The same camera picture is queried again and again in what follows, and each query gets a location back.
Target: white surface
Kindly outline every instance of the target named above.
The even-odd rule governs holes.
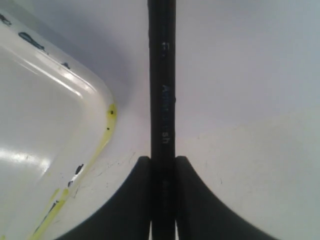
[[[149,152],[147,1],[29,3],[53,30],[37,31],[105,79],[119,106],[119,130],[50,239],[106,202]],[[177,3],[177,154],[229,207],[280,239],[320,238],[319,12],[317,0]]]
[[[76,186],[109,125],[113,98],[85,68],[89,79],[20,38],[9,19],[11,27],[0,22],[0,239],[22,240]]]

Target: black holder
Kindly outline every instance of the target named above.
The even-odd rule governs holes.
[[[148,0],[151,159],[89,219],[59,240],[271,240],[226,207],[175,154],[176,1]]]

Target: curved edge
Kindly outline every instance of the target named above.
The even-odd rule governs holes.
[[[223,204],[186,157],[177,157],[175,163],[176,223],[180,240],[275,240]]]
[[[106,113],[106,118],[107,118],[107,126],[106,126],[106,129],[104,130],[102,139],[100,140],[100,143],[96,148],[95,153],[92,156],[91,160],[86,164],[81,174],[77,177],[77,183],[74,184],[70,190],[68,188],[65,188],[62,191],[60,198],[56,201],[54,200],[54,198],[57,195],[58,191],[56,190],[53,193],[51,197],[51,203],[48,204],[49,206],[52,204],[51,209],[49,209],[47,214],[44,216],[41,224],[36,228],[35,232],[32,234],[32,236],[28,240],[38,240],[41,237],[41,235],[46,231],[48,226],[51,224],[51,222],[54,220],[54,218],[59,213],[61,208],[64,206],[65,202],[68,200],[70,194],[74,191],[75,187],[79,184],[81,179],[84,177],[84,175],[88,172],[88,170],[94,164],[94,162],[96,161],[101,151],[110,141],[115,130],[116,119],[117,119],[117,108],[115,104],[111,104],[109,106],[108,111]]]

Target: white table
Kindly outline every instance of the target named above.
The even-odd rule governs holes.
[[[15,1],[118,107],[113,140],[46,240],[102,206],[150,153],[147,0]],[[320,238],[319,13],[317,0],[177,1],[177,154],[232,210],[286,240]]]

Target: glossy plastic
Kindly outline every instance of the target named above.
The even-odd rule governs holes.
[[[101,79],[0,20],[0,239],[35,240],[109,141],[117,111]]]

